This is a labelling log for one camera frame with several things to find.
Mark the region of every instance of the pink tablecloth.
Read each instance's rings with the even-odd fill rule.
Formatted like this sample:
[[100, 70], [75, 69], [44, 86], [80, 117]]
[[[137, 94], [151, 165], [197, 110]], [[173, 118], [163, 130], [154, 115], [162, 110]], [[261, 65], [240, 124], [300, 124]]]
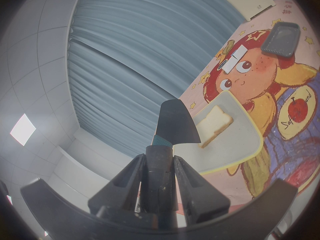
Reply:
[[[259, 195], [276, 178], [285, 179], [301, 192], [319, 173], [319, 41], [294, 2], [275, 2], [276, 6], [240, 25], [180, 97], [194, 116], [219, 92], [229, 89], [264, 137], [262, 152], [255, 158], [204, 175], [230, 198], [230, 210]], [[290, 59], [263, 54], [260, 49], [278, 21], [295, 22], [301, 29], [298, 47]], [[248, 51], [227, 75], [219, 65], [241, 44]]]

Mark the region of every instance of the cartoon face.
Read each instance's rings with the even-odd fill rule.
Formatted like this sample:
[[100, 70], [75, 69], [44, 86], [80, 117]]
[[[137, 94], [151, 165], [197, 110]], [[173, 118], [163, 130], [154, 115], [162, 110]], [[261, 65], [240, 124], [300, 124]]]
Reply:
[[216, 80], [218, 92], [230, 90], [241, 104], [260, 96], [268, 89], [276, 76], [278, 58], [262, 53], [260, 48], [250, 49], [229, 74], [224, 71]]

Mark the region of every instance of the red apple drawing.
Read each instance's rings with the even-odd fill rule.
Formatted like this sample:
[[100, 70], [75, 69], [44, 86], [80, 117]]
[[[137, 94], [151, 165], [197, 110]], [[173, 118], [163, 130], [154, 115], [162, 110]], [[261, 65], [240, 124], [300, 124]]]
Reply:
[[306, 119], [306, 116], [308, 114], [308, 104], [304, 99], [299, 98], [297, 100], [294, 100], [293, 97], [292, 102], [288, 107], [288, 114], [294, 122], [300, 123], [304, 119]]

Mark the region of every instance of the gray curtain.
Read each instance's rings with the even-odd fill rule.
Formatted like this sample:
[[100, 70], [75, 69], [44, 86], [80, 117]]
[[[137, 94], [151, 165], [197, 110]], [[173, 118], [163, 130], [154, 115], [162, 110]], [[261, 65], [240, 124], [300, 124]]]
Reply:
[[68, 70], [80, 126], [131, 157], [244, 18], [226, 0], [79, 0]]

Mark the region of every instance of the bread slice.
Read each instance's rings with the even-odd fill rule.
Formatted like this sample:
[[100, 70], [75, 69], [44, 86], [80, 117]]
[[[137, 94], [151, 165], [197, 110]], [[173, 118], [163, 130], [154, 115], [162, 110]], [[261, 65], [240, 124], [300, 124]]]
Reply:
[[231, 123], [233, 118], [223, 112], [219, 106], [214, 106], [207, 116], [196, 125], [201, 140], [199, 147], [205, 148], [212, 140], [222, 133]]

